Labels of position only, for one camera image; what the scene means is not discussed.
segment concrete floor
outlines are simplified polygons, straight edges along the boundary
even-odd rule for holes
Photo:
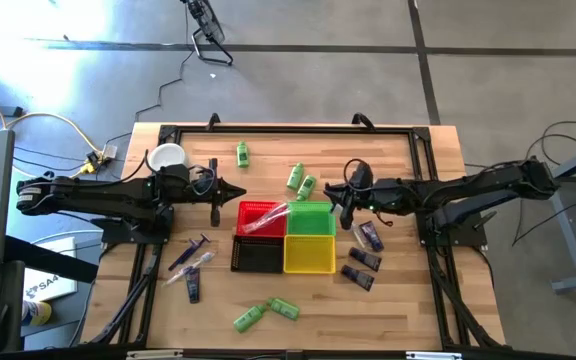
[[[417,4],[427,46],[576,48],[576,0]],[[415,45],[405,0],[213,0],[213,6],[227,44]],[[75,120],[101,146],[132,129],[135,111],[157,103],[159,85],[179,76],[187,52],[48,50],[41,41],[22,39],[61,40],[67,35],[78,41],[184,43],[184,31],[183,7],[176,0],[0,0],[0,104],[57,112]],[[576,56],[570,55],[429,56],[441,123],[458,127],[466,162],[522,158],[546,126],[576,120]],[[140,121],[207,121],[218,112],[226,122],[346,123],[361,111],[377,124],[429,123],[414,53],[233,56],[232,68],[192,57],[184,67],[184,82],[167,87],[163,106],[143,113]],[[71,129],[53,119],[28,120],[16,130],[22,147],[78,158],[88,151]],[[558,132],[576,137],[576,126],[562,126]],[[117,144],[125,151],[125,141]],[[565,139],[549,139],[548,144],[556,159],[576,153],[576,144]],[[542,157],[539,151],[534,154]],[[16,155],[60,167],[76,165]],[[119,174],[121,164],[112,171]],[[13,183],[20,179],[15,176]],[[551,280],[574,274],[556,223],[511,249],[517,202],[497,210],[486,227],[508,344],[576,355],[576,292],[556,296],[550,289]],[[552,209],[547,203],[529,202],[526,213],[528,228]],[[14,207],[10,214],[8,232],[25,239],[87,226],[57,215],[22,217]],[[63,336],[69,336],[70,328],[60,330]],[[64,344],[48,337],[28,343]]]

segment wooden table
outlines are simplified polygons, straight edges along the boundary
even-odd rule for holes
[[[157,145],[158,123],[137,123],[128,149],[124,176],[134,171],[146,149]],[[452,126],[430,127],[439,177],[453,179],[465,174],[457,131]],[[245,140],[250,167],[236,165],[236,146]],[[317,178],[310,200],[326,201],[326,182],[342,182],[344,164],[353,157],[367,161],[378,177],[412,178],[408,142],[397,135],[338,134],[184,134],[182,143],[191,164],[207,166],[219,159],[218,173],[229,183],[248,190],[245,196],[221,210],[221,226],[210,227],[209,205],[175,205],[175,225],[164,247],[148,337],[149,348],[245,348],[327,350],[437,350],[440,341],[430,274],[425,250],[418,244],[414,216],[384,217],[394,221],[388,228],[373,214],[355,212],[358,223],[373,220],[385,244],[378,273],[348,258],[356,246],[349,233],[337,229],[337,270],[345,264],[375,276],[370,292],[334,275],[247,274],[230,271],[232,235],[241,200],[294,200],[286,181],[297,162]],[[138,176],[148,176],[141,169]],[[188,247],[188,239],[206,233],[213,241],[195,256],[217,251],[201,271],[201,302],[188,302],[186,285],[178,282],[162,288],[167,270]],[[126,296],[135,246],[120,245],[104,257],[82,340],[98,334]],[[469,248],[455,248],[458,277],[465,303],[490,335],[503,343],[495,295],[486,264]],[[268,297],[281,297],[301,308],[293,322],[271,311],[243,334],[233,321]],[[446,298],[451,335],[457,338],[454,312]],[[138,327],[137,304],[132,331]]]

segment yellow basket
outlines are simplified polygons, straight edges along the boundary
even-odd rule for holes
[[[335,237],[286,235],[284,272],[287,274],[334,274]]]

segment green basket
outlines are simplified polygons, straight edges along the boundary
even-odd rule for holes
[[[335,216],[328,202],[297,201],[288,203],[290,213],[286,235],[335,235]]]

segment green bottle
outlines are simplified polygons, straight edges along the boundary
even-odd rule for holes
[[[299,317],[299,308],[280,298],[268,298],[266,302],[272,311],[281,314],[288,319],[297,320]]]
[[[248,330],[254,323],[259,321],[266,311],[266,306],[257,305],[253,306],[245,314],[241,315],[239,319],[235,320],[235,330],[242,333]]]
[[[250,165],[248,159],[248,146],[246,146],[245,141],[240,141],[237,146],[237,166],[248,167]]]
[[[299,188],[299,183],[301,178],[304,176],[304,166],[302,163],[297,163],[292,172],[290,173],[290,178],[288,178],[288,184],[286,186],[289,189],[297,190]]]
[[[314,176],[312,175],[306,176],[306,179],[304,179],[303,184],[301,184],[299,191],[297,191],[297,201],[304,201],[308,199],[310,193],[312,193],[312,189],[315,188],[316,182],[317,179]]]

